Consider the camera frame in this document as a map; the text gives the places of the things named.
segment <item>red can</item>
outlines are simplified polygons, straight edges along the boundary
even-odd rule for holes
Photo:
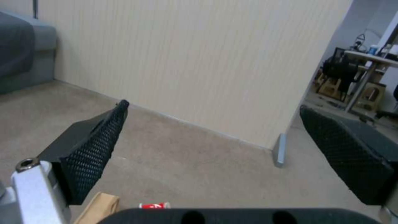
[[[170,203],[168,202],[162,202],[159,204],[142,204],[140,203],[139,208],[142,209],[165,209],[165,208],[171,208]]]

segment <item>beige carpet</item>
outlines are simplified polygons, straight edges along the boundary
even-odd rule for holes
[[[0,179],[34,157],[75,121],[113,108],[118,100],[58,81],[0,96]],[[287,164],[274,167],[271,151],[130,106],[97,192],[172,207],[347,208],[377,218],[333,172],[297,118],[288,132]]]

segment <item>metal bracket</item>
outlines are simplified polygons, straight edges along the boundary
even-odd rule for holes
[[[276,167],[282,168],[285,162],[286,152],[286,134],[281,133],[279,138],[272,149],[273,161]]]

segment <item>white wall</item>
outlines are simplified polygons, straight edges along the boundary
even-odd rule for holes
[[[398,0],[382,0],[367,28],[382,36],[397,11]],[[377,44],[380,40],[380,37],[369,31],[366,32],[366,35],[366,45],[368,46]]]
[[[347,49],[354,45],[356,37],[368,27],[381,3],[382,0],[354,0],[343,22],[333,34],[320,62],[331,57],[336,47]],[[371,32],[366,32],[367,38],[368,36],[372,38],[373,35]]]
[[[350,3],[40,0],[39,18],[57,79],[272,148]]]
[[[398,11],[395,13],[395,16],[384,32],[384,35],[379,42],[379,46],[383,46],[386,43],[396,26],[398,26]],[[380,103],[380,109],[384,111],[395,112],[396,99],[394,98],[393,93],[398,85],[398,68],[388,68],[380,80],[380,83],[386,85],[386,92],[384,93],[383,100]]]
[[[32,0],[0,0],[0,9],[33,16]]]

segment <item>hole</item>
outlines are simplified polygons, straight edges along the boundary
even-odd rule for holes
[[[272,222],[274,224],[297,224],[293,215],[286,211],[275,212],[272,215]]]
[[[205,217],[197,212],[197,211],[190,211],[182,216],[181,224],[204,224]]]
[[[27,167],[33,163],[32,159],[27,159],[21,163],[21,167]]]

